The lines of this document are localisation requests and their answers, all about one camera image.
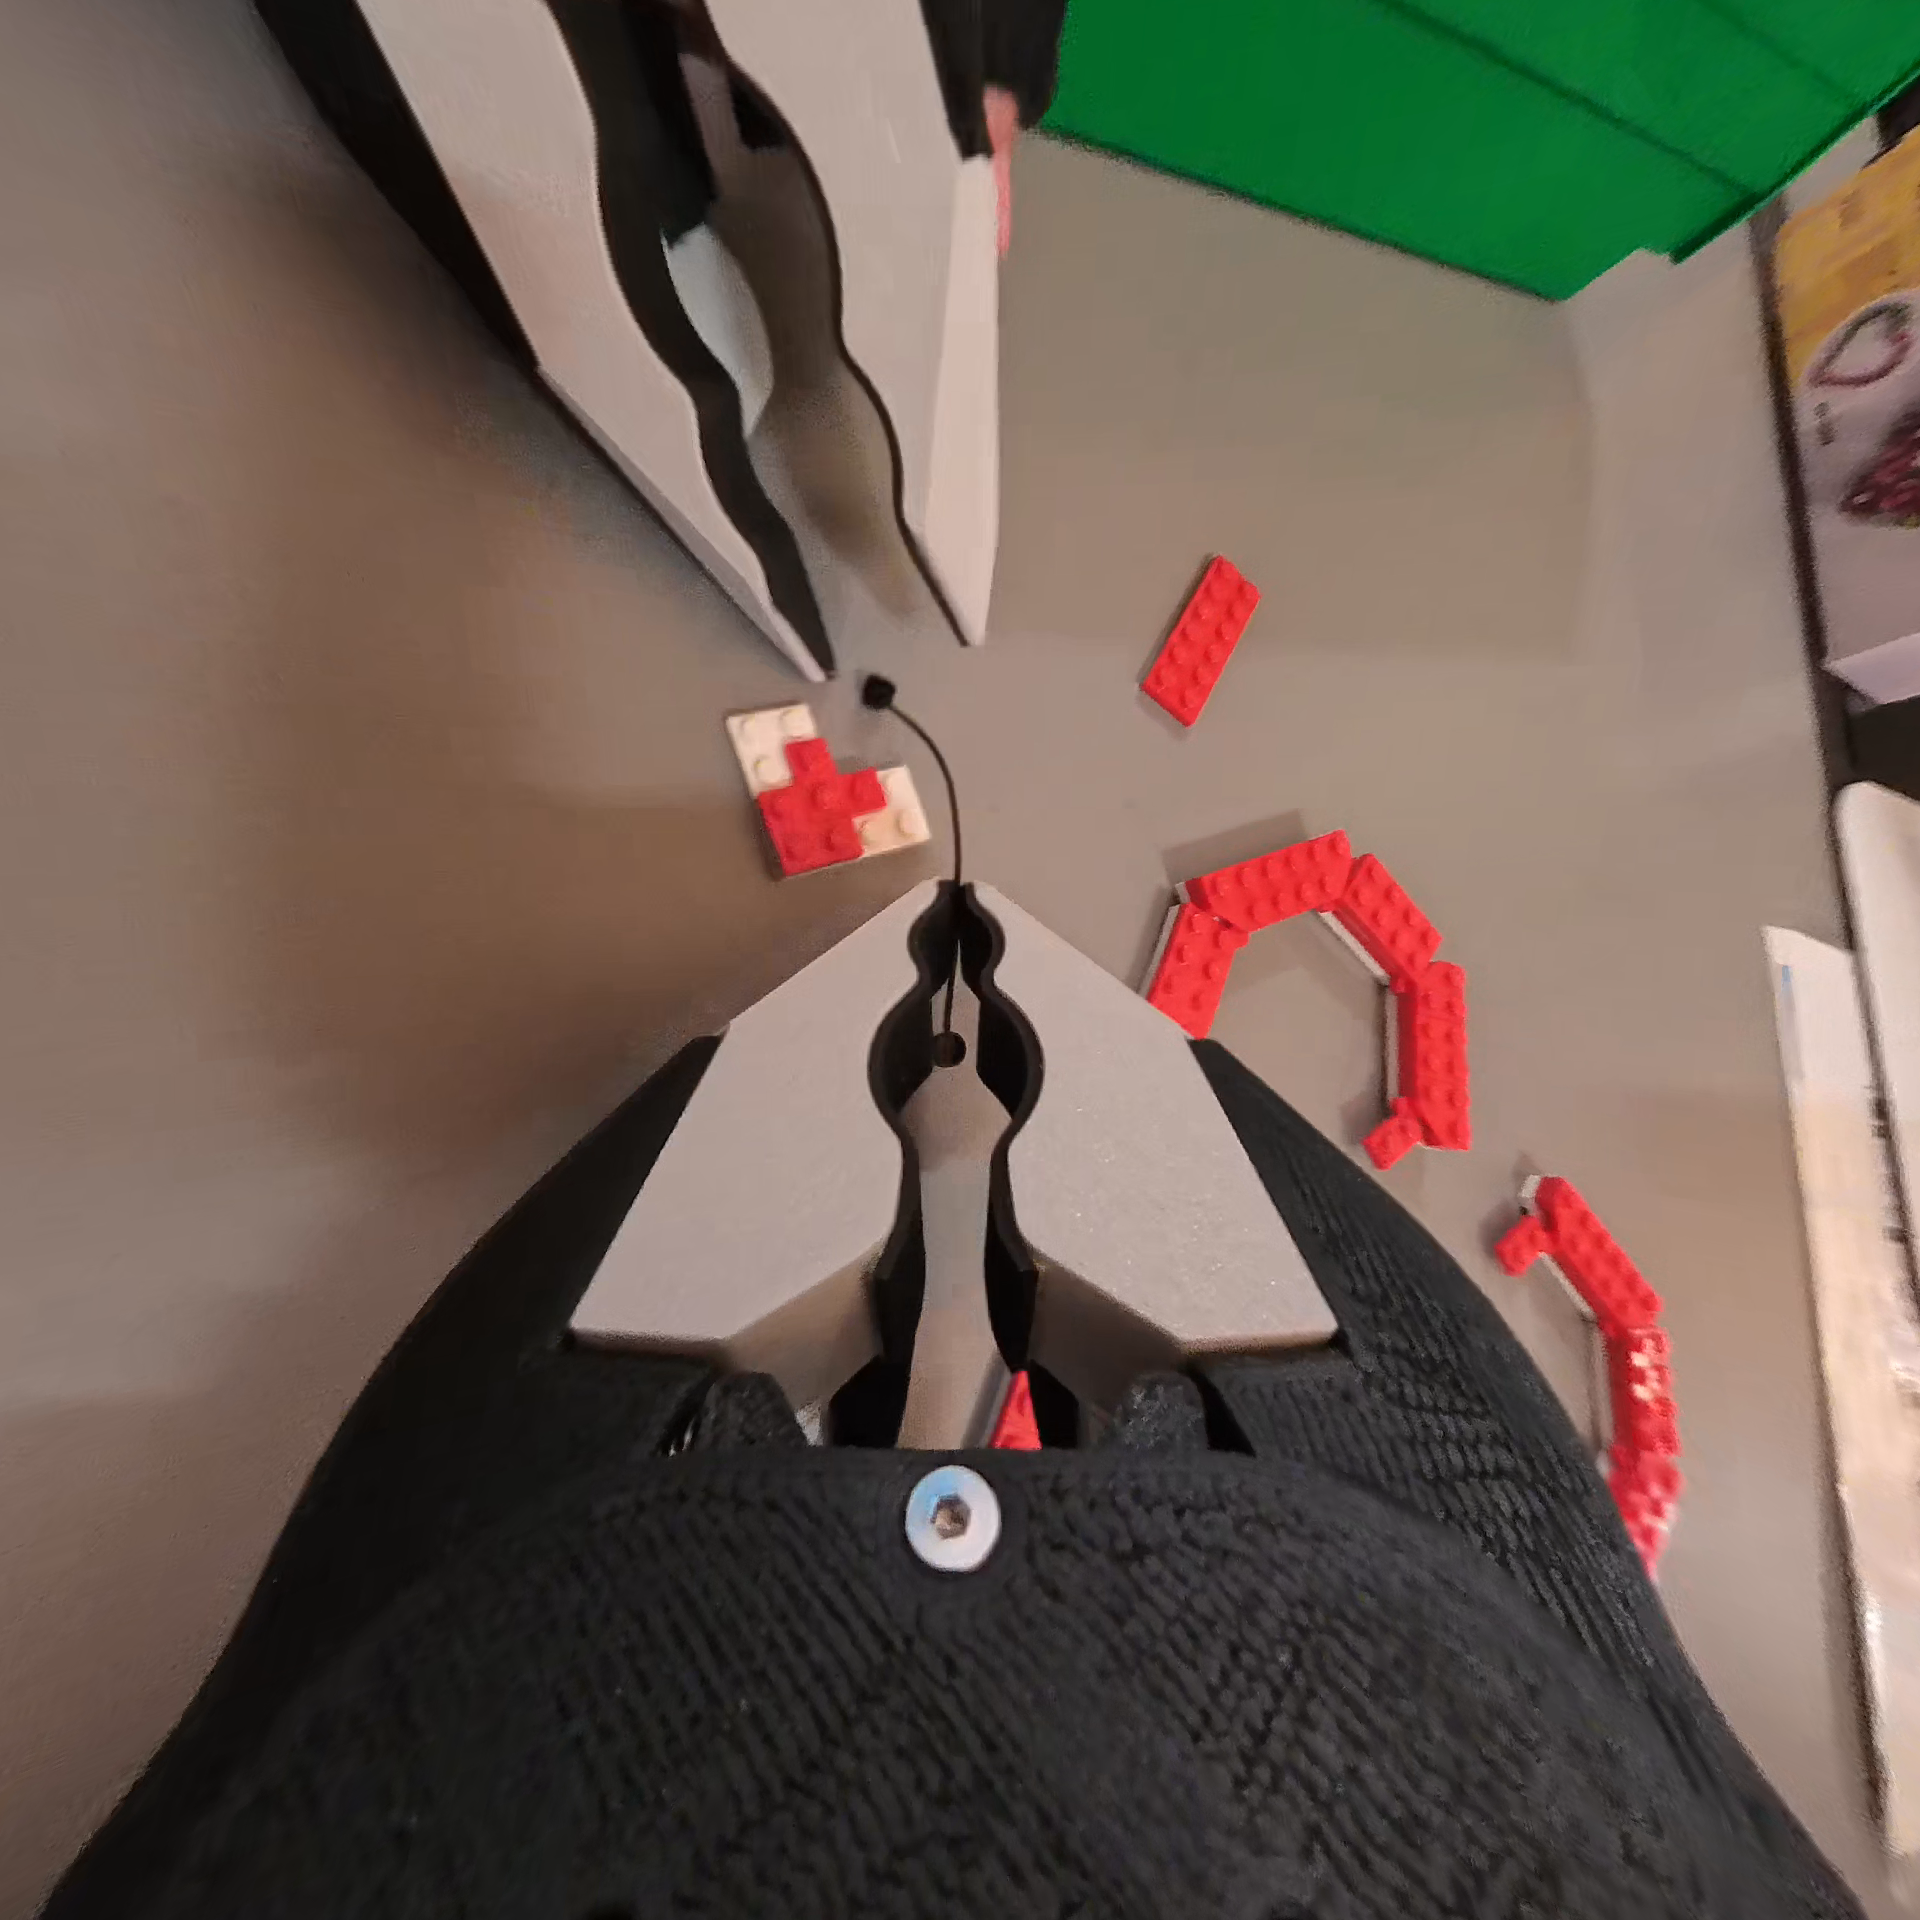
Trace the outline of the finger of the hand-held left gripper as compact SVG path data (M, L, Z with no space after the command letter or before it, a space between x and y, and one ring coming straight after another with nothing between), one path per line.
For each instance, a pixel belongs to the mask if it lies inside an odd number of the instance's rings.
M900 536L981 646L1000 552L1000 184L981 2L710 2L798 152L837 341L880 420Z
M660 158L610 2L366 2L544 387L798 674L837 656L742 395L667 264Z

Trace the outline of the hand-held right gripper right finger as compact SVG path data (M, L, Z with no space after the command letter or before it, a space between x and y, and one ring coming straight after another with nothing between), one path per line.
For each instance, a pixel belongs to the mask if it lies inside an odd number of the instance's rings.
M1149 1372L1332 1342L1337 1316L1187 1031L970 883L1000 1355L1083 1409Z

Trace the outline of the thin black lego stalk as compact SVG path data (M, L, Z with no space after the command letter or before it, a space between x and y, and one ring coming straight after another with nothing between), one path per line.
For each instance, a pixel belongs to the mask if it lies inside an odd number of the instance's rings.
M872 710L883 710L893 714L900 720L900 728L905 733L911 733L925 750L934 757L940 777L943 777L943 791L944 791L944 801L947 801L947 839L952 839L952 887L959 891L963 877L965 877L965 865L963 865L963 807L957 799L957 777L952 773L947 753L940 747L936 736L900 705L900 686L893 683L893 678L886 674L876 674L866 671L858 681L858 697L864 701L864 709ZM957 1000L957 945L952 945L947 953L947 974L943 985L943 1015L940 1015L940 1025L929 1037L929 1063L936 1068L954 1068L965 1061L970 1043L963 1042L963 1035L954 1025L954 1000Z

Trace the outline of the person's left hand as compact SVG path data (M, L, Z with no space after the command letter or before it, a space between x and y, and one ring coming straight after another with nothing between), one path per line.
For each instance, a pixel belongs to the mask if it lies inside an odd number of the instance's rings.
M989 167L993 167L993 181L995 181L995 254L1006 260L1006 254L1011 250L1011 229L1013 229L1013 149L1021 139L1021 102L1013 98L1013 91L1006 91L1003 84L988 84L983 87L983 130L989 137Z

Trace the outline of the red flat lego plate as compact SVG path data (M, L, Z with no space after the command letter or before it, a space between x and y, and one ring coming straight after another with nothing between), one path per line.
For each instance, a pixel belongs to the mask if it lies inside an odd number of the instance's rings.
M1139 678L1142 697L1194 730L1256 607L1261 586L1229 558L1212 555Z

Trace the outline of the lego set cardboard box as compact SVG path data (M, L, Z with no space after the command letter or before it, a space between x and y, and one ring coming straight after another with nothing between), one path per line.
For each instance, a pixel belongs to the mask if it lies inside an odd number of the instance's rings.
M1917 698L1917 130L1794 212L1771 247L1823 666Z

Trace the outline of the green plastic bin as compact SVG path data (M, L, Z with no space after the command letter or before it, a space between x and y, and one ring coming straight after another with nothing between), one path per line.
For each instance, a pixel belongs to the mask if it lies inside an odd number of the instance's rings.
M1068 2L1041 126L1543 301L1917 79L1913 2Z

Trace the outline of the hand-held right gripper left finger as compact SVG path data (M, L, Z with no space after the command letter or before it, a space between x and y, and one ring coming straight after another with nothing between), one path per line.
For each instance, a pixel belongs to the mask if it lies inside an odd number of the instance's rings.
M896 1444L925 1309L921 1159L957 959L928 880L735 1015L595 1270L582 1345L760 1372L834 1444Z

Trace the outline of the white paper booklet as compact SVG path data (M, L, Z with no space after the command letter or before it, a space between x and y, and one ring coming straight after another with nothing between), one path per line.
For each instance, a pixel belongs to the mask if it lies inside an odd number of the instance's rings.
M1843 1518L1876 1808L1917 1900L1917 1290L1857 958L1767 926L1762 953Z

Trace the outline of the white and red lego assembly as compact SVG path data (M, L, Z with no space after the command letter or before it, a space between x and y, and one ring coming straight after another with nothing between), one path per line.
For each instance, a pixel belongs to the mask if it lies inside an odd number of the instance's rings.
M725 730L780 877L929 842L911 773L843 765L806 701L738 709Z

